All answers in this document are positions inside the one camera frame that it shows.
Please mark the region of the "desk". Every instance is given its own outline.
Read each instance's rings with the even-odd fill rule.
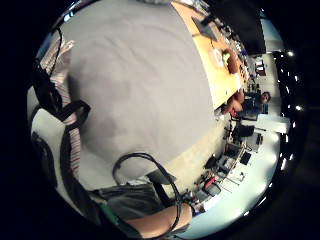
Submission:
[[[204,16],[201,13],[176,2],[173,2],[172,5],[182,17],[191,35],[194,36],[193,41],[201,57],[210,86],[213,107],[216,109],[239,89],[239,86],[244,83],[245,79],[241,76],[240,72],[239,74],[230,74],[225,67],[219,67],[219,64],[217,64],[211,56],[212,50],[213,48],[219,50],[230,48],[237,54],[238,51],[234,49],[235,47],[232,46],[233,44],[221,34],[213,22],[211,22],[209,26],[216,35],[218,41],[211,41],[209,38],[204,37],[199,33],[199,30],[191,17],[203,20]],[[237,59],[237,64],[239,69],[240,66],[243,66],[244,68],[244,64],[239,58]]]

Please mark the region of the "light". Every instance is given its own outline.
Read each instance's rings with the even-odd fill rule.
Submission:
[[[294,53],[292,51],[288,51],[288,56],[293,57]]]
[[[265,200],[267,199],[267,197],[264,197],[258,204],[258,206],[260,206],[261,203],[263,203]]]
[[[282,164],[281,164],[281,171],[283,171],[286,167],[287,159],[283,159]]]
[[[70,13],[66,14],[66,15],[64,16],[64,18],[63,18],[63,21],[64,21],[64,22],[69,21],[69,19],[70,19],[72,16],[73,16],[73,12],[70,12]]]
[[[64,16],[63,21],[64,21],[64,22],[67,22],[67,21],[69,21],[70,18],[71,18],[71,17],[70,17],[70,15],[69,15],[69,13],[68,13],[68,14],[66,14],[66,15]]]

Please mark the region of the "cable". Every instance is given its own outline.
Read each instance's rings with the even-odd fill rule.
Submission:
[[[118,181],[118,179],[116,177],[116,171],[121,168],[121,164],[124,161],[126,161],[126,160],[128,160],[129,158],[132,158],[132,157],[140,157],[140,158],[144,158],[144,159],[147,159],[147,160],[153,162],[158,167],[160,172],[165,176],[165,178],[167,178],[167,180],[169,181],[169,183],[172,186],[173,191],[175,193],[176,205],[177,205],[177,216],[176,216],[176,219],[175,219],[174,223],[172,224],[172,226],[165,233],[161,234],[160,236],[153,237],[153,238],[150,238],[150,239],[162,238],[162,237],[166,236],[168,233],[170,233],[171,231],[173,231],[173,229],[177,226],[177,224],[178,224],[178,222],[180,220],[181,203],[182,203],[180,193],[179,193],[176,185],[173,183],[171,177],[167,173],[167,171],[151,155],[149,155],[147,153],[139,153],[139,152],[138,153],[126,154],[126,155],[120,157],[117,160],[117,162],[115,163],[115,165],[113,166],[112,176],[113,176],[113,179],[115,180],[115,182],[117,183],[118,186],[120,185],[120,182]]]
[[[59,57],[61,46],[62,46],[62,32],[61,32],[61,29],[59,27],[57,27],[56,29],[57,29],[57,31],[59,33],[60,41],[59,41],[59,48],[58,48],[58,51],[57,51],[57,55],[56,55],[56,58],[54,60],[53,66],[52,66],[50,74],[49,74],[50,78],[51,78],[51,75],[52,75],[52,73],[53,73],[53,71],[54,71],[54,69],[56,67],[57,59]]]

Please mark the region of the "person sitting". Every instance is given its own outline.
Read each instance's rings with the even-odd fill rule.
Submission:
[[[263,105],[270,100],[270,92],[263,92],[262,94],[244,93],[243,89],[240,89],[229,98],[228,104],[222,107],[221,114],[230,113],[233,117],[257,116],[262,113]]]

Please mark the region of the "ceiling light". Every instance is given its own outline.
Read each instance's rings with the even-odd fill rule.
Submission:
[[[70,17],[70,15],[69,15],[69,13],[68,13],[68,14],[66,14],[66,15],[64,16],[63,21],[64,21],[64,22],[67,22],[70,18],[71,18],[71,17]]]
[[[261,203],[263,203],[266,199],[267,199],[267,197],[264,197],[264,198],[259,202],[258,206],[259,206]]]
[[[281,164],[281,171],[283,171],[286,167],[287,159],[283,159],[282,164]]]

